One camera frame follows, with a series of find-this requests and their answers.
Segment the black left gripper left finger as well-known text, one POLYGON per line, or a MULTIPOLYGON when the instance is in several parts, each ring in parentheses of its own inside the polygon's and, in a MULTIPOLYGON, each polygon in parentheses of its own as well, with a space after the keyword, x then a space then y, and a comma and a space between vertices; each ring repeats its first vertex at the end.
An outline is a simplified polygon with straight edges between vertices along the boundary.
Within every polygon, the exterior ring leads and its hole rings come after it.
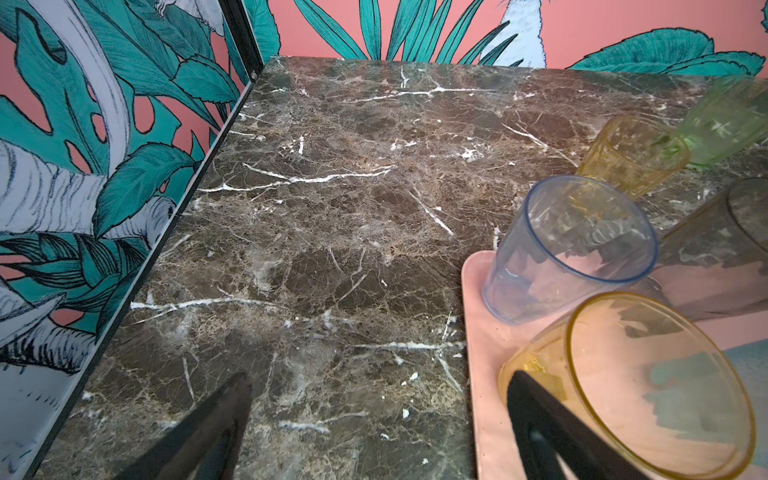
POLYGON ((231 479, 252 404, 252 381, 231 376, 117 479, 231 479))

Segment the tall yellow glass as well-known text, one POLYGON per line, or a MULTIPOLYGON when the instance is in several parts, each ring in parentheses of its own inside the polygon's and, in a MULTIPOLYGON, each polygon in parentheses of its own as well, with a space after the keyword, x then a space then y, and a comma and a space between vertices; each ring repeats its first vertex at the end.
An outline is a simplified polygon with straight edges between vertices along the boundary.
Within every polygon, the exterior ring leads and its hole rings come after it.
POLYGON ((691 321, 650 298, 595 295, 538 333, 501 367, 497 390, 507 406, 513 374, 526 372, 577 418, 646 471, 669 479, 735 479, 749 465, 745 447, 683 440, 656 425, 643 396, 656 389, 651 370, 704 354, 732 372, 724 354, 691 321))

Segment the clear blue tall glass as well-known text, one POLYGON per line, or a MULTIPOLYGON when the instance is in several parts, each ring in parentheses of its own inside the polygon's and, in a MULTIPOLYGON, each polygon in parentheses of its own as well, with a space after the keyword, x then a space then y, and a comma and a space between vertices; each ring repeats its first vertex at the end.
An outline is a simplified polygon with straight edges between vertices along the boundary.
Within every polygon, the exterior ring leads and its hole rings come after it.
POLYGON ((657 234, 626 195, 575 175, 536 183, 501 240, 482 298, 520 325, 631 285, 654 267, 657 234))

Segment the dark smoky glass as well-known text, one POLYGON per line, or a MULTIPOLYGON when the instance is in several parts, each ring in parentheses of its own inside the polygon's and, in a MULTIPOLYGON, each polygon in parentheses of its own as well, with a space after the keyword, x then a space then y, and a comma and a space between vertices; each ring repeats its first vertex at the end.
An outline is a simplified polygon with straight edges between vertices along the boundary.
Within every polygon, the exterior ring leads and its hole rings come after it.
POLYGON ((739 180, 679 222, 631 291, 691 321, 765 311, 767 180, 739 180))

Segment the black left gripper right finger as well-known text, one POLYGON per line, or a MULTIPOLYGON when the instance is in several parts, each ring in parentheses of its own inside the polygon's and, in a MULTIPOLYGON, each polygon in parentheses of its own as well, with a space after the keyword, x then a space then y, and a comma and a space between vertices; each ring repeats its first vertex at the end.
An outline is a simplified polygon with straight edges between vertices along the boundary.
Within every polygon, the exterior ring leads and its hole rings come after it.
POLYGON ((579 479, 646 477, 526 372, 513 374, 506 395, 528 479, 563 479, 562 464, 579 479))

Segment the short yellow glass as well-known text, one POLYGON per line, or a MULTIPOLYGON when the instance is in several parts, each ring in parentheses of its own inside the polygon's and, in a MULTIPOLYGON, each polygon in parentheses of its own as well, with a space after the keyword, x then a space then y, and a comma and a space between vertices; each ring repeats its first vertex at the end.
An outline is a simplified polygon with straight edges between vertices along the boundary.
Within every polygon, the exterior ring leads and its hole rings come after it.
POLYGON ((637 116, 619 116, 602 128, 576 174, 608 184, 635 200, 689 161, 687 144, 672 128, 637 116))

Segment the frosted teal glass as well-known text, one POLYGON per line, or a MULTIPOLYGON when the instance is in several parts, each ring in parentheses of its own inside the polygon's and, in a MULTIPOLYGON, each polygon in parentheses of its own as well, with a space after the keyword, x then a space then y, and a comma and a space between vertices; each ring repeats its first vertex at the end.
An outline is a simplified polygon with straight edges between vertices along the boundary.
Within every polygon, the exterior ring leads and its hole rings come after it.
POLYGON ((656 386, 643 396, 656 425, 683 440, 749 443, 767 431, 767 342, 724 352, 732 372, 721 372, 704 354, 665 361, 651 370, 656 386))

